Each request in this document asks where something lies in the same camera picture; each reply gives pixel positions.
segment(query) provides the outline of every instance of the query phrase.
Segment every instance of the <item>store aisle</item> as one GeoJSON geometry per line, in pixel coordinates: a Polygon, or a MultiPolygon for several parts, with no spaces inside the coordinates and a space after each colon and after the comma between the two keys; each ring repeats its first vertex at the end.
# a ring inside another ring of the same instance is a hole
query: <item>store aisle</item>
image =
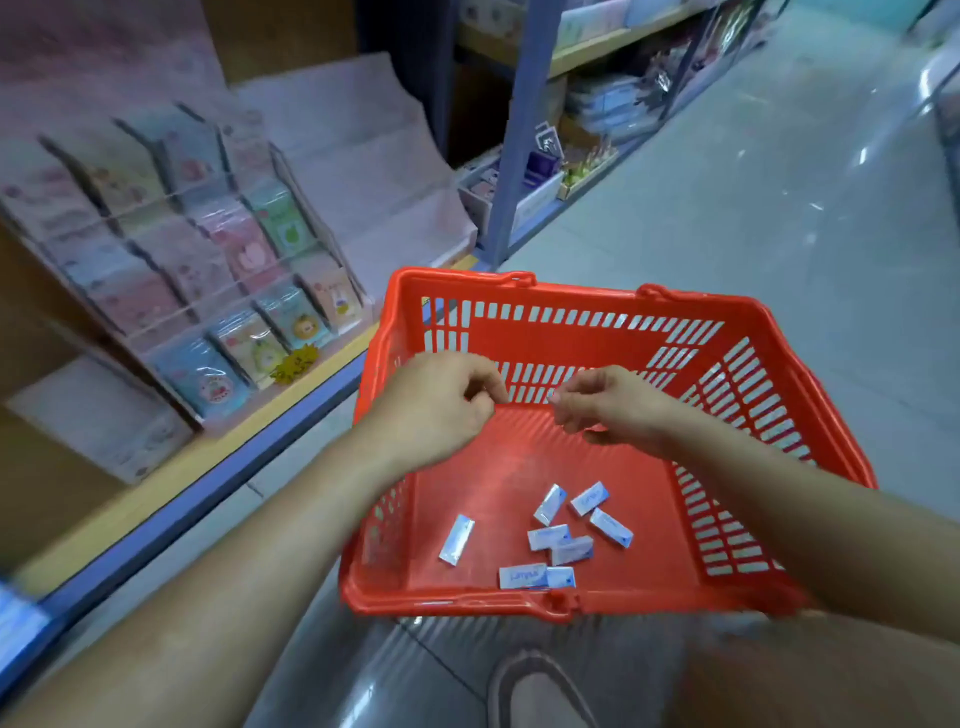
{"type": "Polygon", "coordinates": [[[753,296],[881,486],[960,519],[960,235],[924,54],[803,6],[508,260],[543,280],[753,296]]]}

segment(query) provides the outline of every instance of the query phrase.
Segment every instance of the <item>floor tile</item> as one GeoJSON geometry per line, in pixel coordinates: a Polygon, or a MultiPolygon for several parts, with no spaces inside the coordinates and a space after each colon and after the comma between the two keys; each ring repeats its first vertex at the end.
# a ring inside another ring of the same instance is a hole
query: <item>floor tile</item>
{"type": "Polygon", "coordinates": [[[564,667],[600,725],[653,728],[660,725],[686,651],[745,621],[741,616],[648,615],[581,618],[569,625],[524,617],[406,618],[401,623],[480,694],[486,693],[497,663],[534,647],[564,667]]]}
{"type": "Polygon", "coordinates": [[[956,432],[846,375],[818,376],[870,459],[880,489],[960,522],[956,432]]]}
{"type": "Polygon", "coordinates": [[[354,615],[336,569],[284,650],[246,722],[263,726],[486,725],[483,701],[392,619],[354,615]]]}
{"type": "Polygon", "coordinates": [[[353,426],[356,394],[350,395],[326,417],[313,425],[293,445],[275,457],[248,483],[263,497],[270,497],[289,483],[322,449],[353,426]]]}
{"type": "Polygon", "coordinates": [[[118,621],[132,612],[153,592],[196,561],[236,525],[255,511],[263,499],[242,486],[180,536],[157,558],[95,607],[61,639],[60,654],[46,670],[49,675],[72,660],[86,647],[103,637],[118,621]]]}

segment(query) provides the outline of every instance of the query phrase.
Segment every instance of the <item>wooden shelf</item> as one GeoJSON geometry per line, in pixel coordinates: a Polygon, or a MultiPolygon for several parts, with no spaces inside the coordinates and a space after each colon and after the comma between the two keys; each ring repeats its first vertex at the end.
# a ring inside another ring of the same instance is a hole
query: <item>wooden shelf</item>
{"type": "MultiPolygon", "coordinates": [[[[645,25],[638,25],[635,28],[620,28],[619,30],[608,33],[605,36],[599,36],[587,40],[577,45],[571,45],[563,50],[556,51],[553,54],[553,60],[550,62],[550,72],[548,78],[560,76],[563,73],[572,71],[574,68],[603,58],[613,51],[623,48],[638,40],[651,36],[654,33],[670,28],[687,18],[708,10],[715,3],[711,2],[689,2],[679,8],[665,12],[663,15],[654,18],[645,25]]],[[[483,31],[479,31],[464,23],[460,23],[457,29],[457,43],[473,53],[501,63],[502,65],[516,68],[519,58],[519,47],[509,40],[502,37],[491,36],[483,31]]]]}
{"type": "MultiPolygon", "coordinates": [[[[469,270],[476,263],[476,257],[467,255],[450,267],[469,270]]],[[[34,598],[50,594],[362,354],[376,329],[374,324],[362,332],[229,432],[219,437],[198,435],[142,483],[107,502],[24,564],[12,575],[13,584],[34,598]]]]}

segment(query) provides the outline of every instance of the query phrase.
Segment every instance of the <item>red shopping basket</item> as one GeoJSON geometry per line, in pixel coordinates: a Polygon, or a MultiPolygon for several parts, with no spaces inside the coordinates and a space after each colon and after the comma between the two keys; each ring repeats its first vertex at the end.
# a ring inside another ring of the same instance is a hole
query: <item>red shopping basket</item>
{"type": "Polygon", "coordinates": [[[408,475],[377,502],[344,553],[340,587],[357,612],[532,614],[703,609],[793,611],[808,603],[735,514],[677,463],[600,448],[553,425],[552,389],[583,368],[619,364],[654,386],[810,466],[875,488],[870,465],[769,310],[747,298],[635,293],[501,275],[410,268],[387,290],[360,385],[363,417],[391,372],[417,352],[476,352],[497,362],[510,403],[441,465],[408,475]],[[527,531],[553,483],[572,497],[602,480],[605,509],[634,531],[630,548],[565,503],[554,523],[594,537],[577,587],[501,591],[498,569],[544,560],[527,531]],[[476,521],[459,564],[438,558],[458,514],[476,521]]]}

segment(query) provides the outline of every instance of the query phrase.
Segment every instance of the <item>plastic packaging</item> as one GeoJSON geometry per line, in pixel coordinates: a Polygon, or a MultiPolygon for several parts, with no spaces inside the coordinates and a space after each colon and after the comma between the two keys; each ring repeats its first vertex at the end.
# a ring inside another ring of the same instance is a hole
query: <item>plastic packaging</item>
{"type": "Polygon", "coordinates": [[[240,299],[227,257],[179,215],[157,220],[133,239],[200,319],[240,299]]]}
{"type": "Polygon", "coordinates": [[[121,126],[150,150],[167,190],[186,208],[229,193],[213,128],[173,104],[137,109],[121,126]]]}
{"type": "Polygon", "coordinates": [[[550,589],[576,588],[577,579],[573,567],[547,567],[546,585],[550,589]]]}
{"type": "Polygon", "coordinates": [[[548,528],[538,528],[535,531],[527,531],[527,540],[530,542],[531,551],[543,551],[559,544],[565,544],[570,540],[570,526],[562,523],[548,528]]]}
{"type": "Polygon", "coordinates": [[[317,251],[300,255],[291,261],[290,267],[338,333],[360,320],[363,308],[350,284],[347,270],[329,253],[317,251]]]}
{"type": "Polygon", "coordinates": [[[280,282],[285,275],[273,247],[251,212],[236,198],[225,197],[190,211],[197,226],[227,256],[233,276],[250,293],[280,282]]]}
{"type": "Polygon", "coordinates": [[[604,484],[597,480],[579,496],[572,498],[570,507],[577,512],[578,516],[585,516],[609,497],[610,493],[607,492],[604,484]]]}
{"type": "Polygon", "coordinates": [[[119,245],[99,248],[66,274],[138,351],[163,344],[193,324],[163,277],[119,245]]]}
{"type": "Polygon", "coordinates": [[[294,196],[279,180],[264,180],[246,192],[244,199],[280,257],[303,253],[317,244],[294,202],[294,196]]]}
{"type": "Polygon", "coordinates": [[[46,139],[125,235],[173,213],[150,153],[112,120],[58,129],[46,139]]]}
{"type": "Polygon", "coordinates": [[[220,322],[214,335],[257,387],[273,383],[270,374],[287,351],[260,314],[249,309],[234,314],[220,322]]]}
{"type": "Polygon", "coordinates": [[[332,341],[333,332],[303,289],[294,283],[269,288],[256,301],[267,320],[283,336],[288,349],[299,349],[306,344],[321,347],[332,341]]]}
{"type": "Polygon", "coordinates": [[[550,549],[550,563],[555,567],[592,558],[593,539],[590,536],[571,539],[566,544],[560,544],[550,549]]]}
{"type": "Polygon", "coordinates": [[[611,541],[615,541],[624,548],[630,546],[634,539],[634,532],[609,513],[594,508],[590,514],[590,523],[596,526],[611,541]]]}
{"type": "Polygon", "coordinates": [[[204,338],[160,351],[151,357],[151,363],[204,419],[225,418],[251,395],[243,378],[204,338]]]}
{"type": "Polygon", "coordinates": [[[546,564],[521,564],[500,568],[500,589],[533,589],[546,586],[546,564]]]}
{"type": "Polygon", "coordinates": [[[546,492],[543,503],[541,503],[534,512],[534,518],[543,525],[550,525],[550,523],[557,518],[557,514],[560,512],[560,507],[564,504],[564,500],[566,500],[566,491],[554,483],[550,486],[550,490],[546,492]]]}
{"type": "Polygon", "coordinates": [[[457,516],[450,528],[450,535],[446,537],[444,547],[440,550],[441,561],[446,561],[450,566],[456,566],[460,557],[464,555],[464,548],[467,547],[467,540],[473,531],[473,519],[464,515],[457,516]]]}

